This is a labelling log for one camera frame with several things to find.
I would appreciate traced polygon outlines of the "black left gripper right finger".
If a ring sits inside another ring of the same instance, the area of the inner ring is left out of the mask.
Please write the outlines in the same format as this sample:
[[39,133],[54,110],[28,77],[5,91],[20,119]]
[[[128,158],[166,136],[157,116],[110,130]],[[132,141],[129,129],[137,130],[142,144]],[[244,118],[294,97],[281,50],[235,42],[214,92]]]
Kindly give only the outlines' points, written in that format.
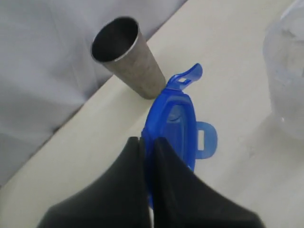
[[259,216],[201,181],[165,138],[154,141],[152,195],[156,228],[263,228]]

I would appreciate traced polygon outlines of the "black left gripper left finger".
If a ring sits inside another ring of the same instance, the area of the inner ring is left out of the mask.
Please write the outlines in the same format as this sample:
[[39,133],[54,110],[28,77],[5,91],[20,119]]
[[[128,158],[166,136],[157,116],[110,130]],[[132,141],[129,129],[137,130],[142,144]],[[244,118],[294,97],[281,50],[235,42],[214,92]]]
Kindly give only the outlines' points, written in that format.
[[108,170],[92,184],[53,205],[40,228],[149,228],[144,140],[130,137]]

